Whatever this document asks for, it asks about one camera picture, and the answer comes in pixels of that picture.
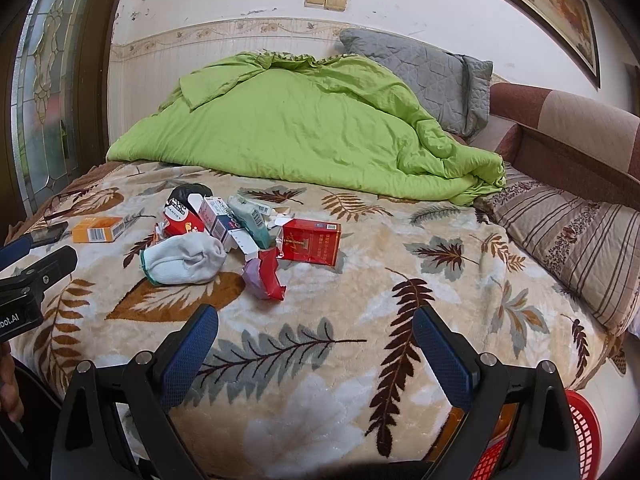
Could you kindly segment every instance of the gray pillow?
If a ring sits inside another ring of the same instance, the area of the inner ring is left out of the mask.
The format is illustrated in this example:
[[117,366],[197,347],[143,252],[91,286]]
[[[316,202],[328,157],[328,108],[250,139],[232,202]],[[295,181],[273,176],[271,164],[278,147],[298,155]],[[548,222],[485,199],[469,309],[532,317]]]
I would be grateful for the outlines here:
[[402,79],[443,130],[469,137],[487,125],[491,61],[362,28],[346,28],[340,41],[347,53],[377,61]]

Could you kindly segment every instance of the green blanket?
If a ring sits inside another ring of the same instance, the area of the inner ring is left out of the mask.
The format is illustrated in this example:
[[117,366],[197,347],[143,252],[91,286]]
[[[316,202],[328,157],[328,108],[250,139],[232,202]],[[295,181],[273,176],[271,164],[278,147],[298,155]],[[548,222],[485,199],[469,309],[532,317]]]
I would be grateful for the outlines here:
[[243,52],[180,78],[108,160],[161,160],[458,205],[504,186],[502,159],[446,134],[361,56]]

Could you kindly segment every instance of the white tile floor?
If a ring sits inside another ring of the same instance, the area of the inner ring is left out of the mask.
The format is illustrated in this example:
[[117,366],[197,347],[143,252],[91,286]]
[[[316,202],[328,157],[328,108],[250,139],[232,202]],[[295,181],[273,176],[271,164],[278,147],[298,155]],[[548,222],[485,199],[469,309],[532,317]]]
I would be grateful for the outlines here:
[[613,460],[640,414],[640,340],[627,336],[626,374],[607,359],[580,393],[596,412],[602,433],[600,475]]

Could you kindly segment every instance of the red plastic basket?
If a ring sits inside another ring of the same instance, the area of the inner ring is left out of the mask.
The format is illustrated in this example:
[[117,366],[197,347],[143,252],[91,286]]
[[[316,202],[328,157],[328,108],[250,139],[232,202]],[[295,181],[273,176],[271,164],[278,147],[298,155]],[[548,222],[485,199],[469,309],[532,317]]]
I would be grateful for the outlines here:
[[[580,478],[581,480],[596,480],[602,445],[598,419],[591,405],[580,394],[567,390],[566,398],[569,402],[571,415],[574,418],[575,436],[578,441],[578,452],[580,453]],[[506,438],[487,448],[480,462],[478,462],[471,480],[488,480],[491,478],[505,443]]]

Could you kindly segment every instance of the bolt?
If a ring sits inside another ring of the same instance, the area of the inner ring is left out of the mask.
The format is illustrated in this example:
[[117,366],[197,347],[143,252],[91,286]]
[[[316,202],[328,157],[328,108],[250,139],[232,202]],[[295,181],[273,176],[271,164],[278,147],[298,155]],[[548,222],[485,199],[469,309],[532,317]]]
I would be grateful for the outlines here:
[[84,374],[85,372],[88,372],[91,369],[91,361],[80,361],[78,363],[78,366],[76,367],[76,370],[78,370],[79,374]]
[[482,364],[485,364],[487,366],[494,366],[498,362],[496,356],[493,354],[489,354],[489,352],[481,354],[480,360],[482,361]]
[[542,361],[542,369],[546,373],[552,374],[556,371],[556,365],[553,364],[551,361]]
[[147,352],[145,350],[144,352],[140,352],[138,355],[136,355],[136,362],[139,365],[146,365],[151,361],[152,358],[153,355],[151,354],[151,352]]

